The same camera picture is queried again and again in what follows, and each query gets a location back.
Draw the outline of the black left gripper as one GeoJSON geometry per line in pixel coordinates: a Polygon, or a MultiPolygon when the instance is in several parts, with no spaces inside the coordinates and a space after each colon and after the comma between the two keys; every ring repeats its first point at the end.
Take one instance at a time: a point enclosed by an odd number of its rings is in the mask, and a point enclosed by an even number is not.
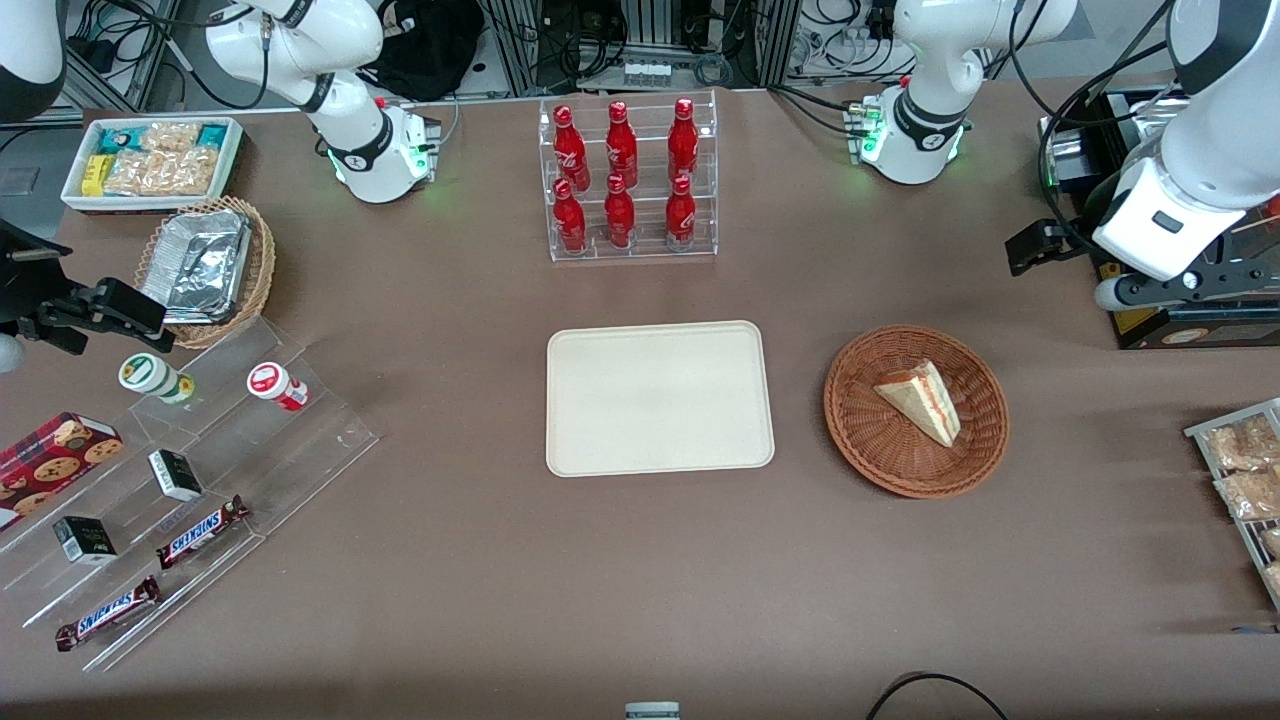
{"type": "MultiPolygon", "coordinates": [[[[1051,263],[1084,256],[1091,247],[1071,223],[1032,222],[1005,241],[1011,277],[1051,263]]],[[[1235,233],[1219,236],[1185,269],[1161,281],[1138,272],[1117,278],[1117,307],[1162,307],[1226,301],[1252,293],[1277,292],[1277,263],[1248,254],[1235,233]]]]}

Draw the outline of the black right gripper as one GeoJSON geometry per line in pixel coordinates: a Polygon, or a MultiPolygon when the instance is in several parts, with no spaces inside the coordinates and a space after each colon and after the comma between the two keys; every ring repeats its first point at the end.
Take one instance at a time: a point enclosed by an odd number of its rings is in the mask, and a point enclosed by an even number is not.
{"type": "Polygon", "coordinates": [[[1,332],[12,338],[26,336],[70,355],[82,355],[84,333],[120,334],[168,354],[175,336],[165,329],[166,309],[118,278],[102,278],[95,287],[70,292],[73,282],[61,269],[61,259],[73,250],[40,238],[12,223],[1,222],[1,332]],[[32,318],[50,299],[61,299],[61,319],[32,318]]]}

